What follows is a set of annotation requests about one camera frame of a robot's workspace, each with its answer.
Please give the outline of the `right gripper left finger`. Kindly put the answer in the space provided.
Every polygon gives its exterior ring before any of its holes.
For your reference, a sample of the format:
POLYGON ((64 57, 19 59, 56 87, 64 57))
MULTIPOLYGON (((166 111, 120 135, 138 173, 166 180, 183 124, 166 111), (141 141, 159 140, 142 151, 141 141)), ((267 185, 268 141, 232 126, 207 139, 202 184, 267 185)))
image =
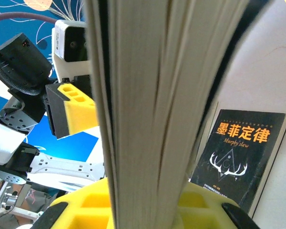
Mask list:
POLYGON ((115 229, 107 178, 54 200, 33 229, 115 229))

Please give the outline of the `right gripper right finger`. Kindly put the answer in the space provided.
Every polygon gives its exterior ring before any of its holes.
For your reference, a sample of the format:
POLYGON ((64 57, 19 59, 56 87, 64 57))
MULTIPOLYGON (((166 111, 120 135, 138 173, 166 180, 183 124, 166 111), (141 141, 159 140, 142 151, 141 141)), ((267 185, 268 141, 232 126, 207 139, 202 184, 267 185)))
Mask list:
POLYGON ((235 201, 187 183, 178 202, 174 229, 260 229, 235 201))

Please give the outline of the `black book orange title antlers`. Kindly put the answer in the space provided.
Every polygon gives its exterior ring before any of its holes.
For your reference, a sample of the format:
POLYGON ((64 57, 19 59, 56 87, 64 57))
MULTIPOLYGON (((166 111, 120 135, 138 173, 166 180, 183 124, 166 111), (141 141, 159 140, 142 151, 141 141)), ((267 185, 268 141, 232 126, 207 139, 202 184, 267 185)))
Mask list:
POLYGON ((220 110, 190 181, 252 217, 285 132, 285 113, 220 110))

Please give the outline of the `dark book with red figure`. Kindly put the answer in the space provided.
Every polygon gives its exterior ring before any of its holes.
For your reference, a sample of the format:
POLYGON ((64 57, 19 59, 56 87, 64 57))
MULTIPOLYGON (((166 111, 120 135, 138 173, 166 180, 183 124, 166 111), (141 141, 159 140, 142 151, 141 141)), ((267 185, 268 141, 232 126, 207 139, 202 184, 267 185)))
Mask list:
POLYGON ((83 0, 114 229, 171 229, 238 43, 272 0, 83 0))

